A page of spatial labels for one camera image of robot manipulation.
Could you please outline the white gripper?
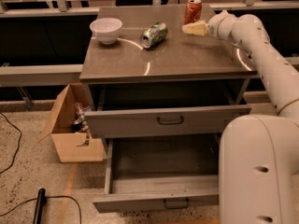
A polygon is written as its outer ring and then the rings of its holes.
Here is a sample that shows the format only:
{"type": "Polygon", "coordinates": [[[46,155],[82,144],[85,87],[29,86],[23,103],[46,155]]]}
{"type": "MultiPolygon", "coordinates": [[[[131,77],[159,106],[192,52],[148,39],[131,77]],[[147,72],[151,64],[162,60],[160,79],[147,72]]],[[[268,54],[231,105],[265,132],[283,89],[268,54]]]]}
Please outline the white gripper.
{"type": "Polygon", "coordinates": [[[233,41],[232,30],[237,17],[227,10],[213,16],[208,24],[205,21],[197,21],[182,26],[182,32],[189,35],[206,35],[226,41],[233,41]]]}

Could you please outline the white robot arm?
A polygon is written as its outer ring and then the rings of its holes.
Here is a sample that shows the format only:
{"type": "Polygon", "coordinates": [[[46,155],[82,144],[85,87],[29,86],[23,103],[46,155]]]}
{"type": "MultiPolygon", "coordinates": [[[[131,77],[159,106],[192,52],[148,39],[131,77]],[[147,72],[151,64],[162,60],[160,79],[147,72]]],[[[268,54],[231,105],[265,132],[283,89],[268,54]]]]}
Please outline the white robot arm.
{"type": "Polygon", "coordinates": [[[292,175],[299,170],[299,73],[270,44],[254,15],[223,10],[208,22],[182,26],[185,34],[211,35],[244,50],[252,59],[275,107],[275,116],[246,115],[221,136],[221,224],[296,224],[292,175]]]}

